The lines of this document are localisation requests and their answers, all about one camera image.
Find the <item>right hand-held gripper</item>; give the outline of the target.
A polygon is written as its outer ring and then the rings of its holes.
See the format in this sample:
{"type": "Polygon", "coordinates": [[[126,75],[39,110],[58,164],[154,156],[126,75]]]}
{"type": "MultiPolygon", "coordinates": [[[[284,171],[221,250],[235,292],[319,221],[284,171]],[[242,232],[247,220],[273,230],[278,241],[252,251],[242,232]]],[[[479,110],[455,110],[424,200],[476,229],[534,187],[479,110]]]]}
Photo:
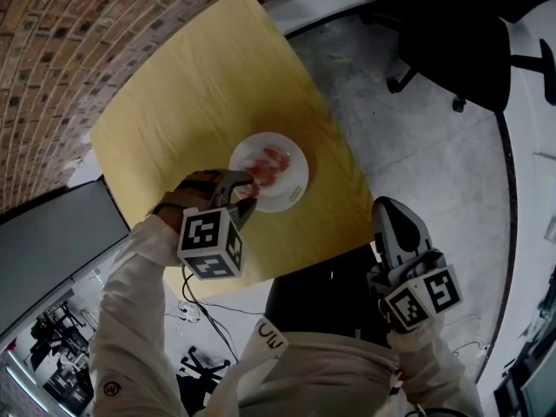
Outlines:
{"type": "Polygon", "coordinates": [[[393,201],[392,226],[388,207],[390,199],[380,196],[372,208],[376,251],[388,271],[371,274],[369,284],[387,322],[408,333],[460,305],[463,297],[454,266],[432,249],[424,221],[393,201]]]}

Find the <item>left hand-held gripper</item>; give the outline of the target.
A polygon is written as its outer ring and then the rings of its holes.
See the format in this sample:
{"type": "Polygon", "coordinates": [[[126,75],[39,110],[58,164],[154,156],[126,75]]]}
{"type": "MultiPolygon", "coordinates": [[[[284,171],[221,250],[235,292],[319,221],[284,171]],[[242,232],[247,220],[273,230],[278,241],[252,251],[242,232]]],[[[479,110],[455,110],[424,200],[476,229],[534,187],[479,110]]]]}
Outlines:
{"type": "Polygon", "coordinates": [[[212,201],[182,195],[184,207],[178,258],[201,281],[238,278],[242,274],[243,242],[239,231],[255,211],[256,198],[231,204],[236,187],[254,177],[245,171],[225,170],[216,179],[212,201]]]}

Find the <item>person's left hand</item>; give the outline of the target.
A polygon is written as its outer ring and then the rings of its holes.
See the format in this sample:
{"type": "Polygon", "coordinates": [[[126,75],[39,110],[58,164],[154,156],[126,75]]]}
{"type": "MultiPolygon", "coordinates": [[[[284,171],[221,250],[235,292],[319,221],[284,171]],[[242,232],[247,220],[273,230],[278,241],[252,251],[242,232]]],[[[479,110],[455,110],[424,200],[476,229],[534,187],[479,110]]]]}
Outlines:
{"type": "Polygon", "coordinates": [[[177,234],[182,228],[183,211],[209,205],[217,180],[222,175],[218,169],[196,171],[188,175],[172,191],[167,191],[155,205],[151,214],[158,216],[177,234]]]}

